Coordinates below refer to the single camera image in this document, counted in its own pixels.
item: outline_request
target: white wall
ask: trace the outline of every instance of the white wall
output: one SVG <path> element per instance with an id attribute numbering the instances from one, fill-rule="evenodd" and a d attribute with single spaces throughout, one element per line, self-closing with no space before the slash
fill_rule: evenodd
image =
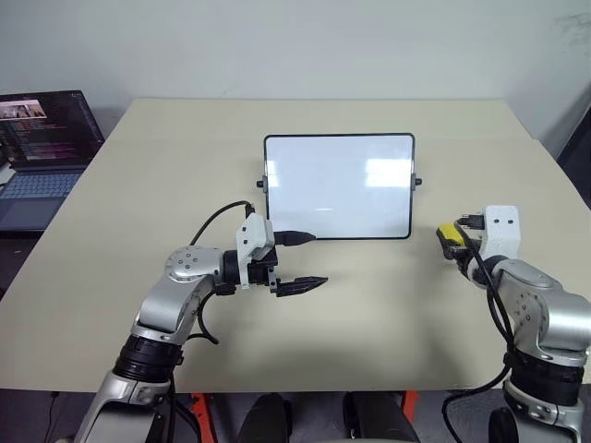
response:
<path id="1" fill-rule="evenodd" d="M 0 0 L 0 90 L 505 98 L 556 154 L 591 100 L 589 0 Z"/>

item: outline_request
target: whiteboard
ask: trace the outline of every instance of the whiteboard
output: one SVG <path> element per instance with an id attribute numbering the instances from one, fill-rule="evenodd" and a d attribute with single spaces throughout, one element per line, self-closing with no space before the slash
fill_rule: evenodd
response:
<path id="1" fill-rule="evenodd" d="M 412 134 L 267 136 L 267 215 L 274 231 L 318 238 L 407 238 Z"/>

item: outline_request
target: laptop screen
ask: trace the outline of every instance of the laptop screen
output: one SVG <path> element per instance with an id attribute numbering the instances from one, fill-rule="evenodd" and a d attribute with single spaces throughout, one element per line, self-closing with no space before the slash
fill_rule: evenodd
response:
<path id="1" fill-rule="evenodd" d="M 16 168 L 87 164 L 103 142 L 79 90 L 0 95 L 0 146 Z"/>

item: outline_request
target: cable connector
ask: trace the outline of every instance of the cable connector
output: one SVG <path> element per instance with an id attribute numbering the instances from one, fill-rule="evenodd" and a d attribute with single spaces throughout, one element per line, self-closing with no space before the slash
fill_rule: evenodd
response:
<path id="1" fill-rule="evenodd" d="M 458 224 L 468 229 L 484 230 L 484 215 L 468 214 L 458 219 Z"/>

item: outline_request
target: laptop keyboard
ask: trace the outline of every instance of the laptop keyboard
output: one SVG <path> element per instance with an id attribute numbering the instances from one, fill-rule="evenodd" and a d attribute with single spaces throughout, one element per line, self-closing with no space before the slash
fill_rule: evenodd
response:
<path id="1" fill-rule="evenodd" d="M 81 173 L 20 174 L 4 187 L 0 198 L 66 197 L 80 176 Z"/>

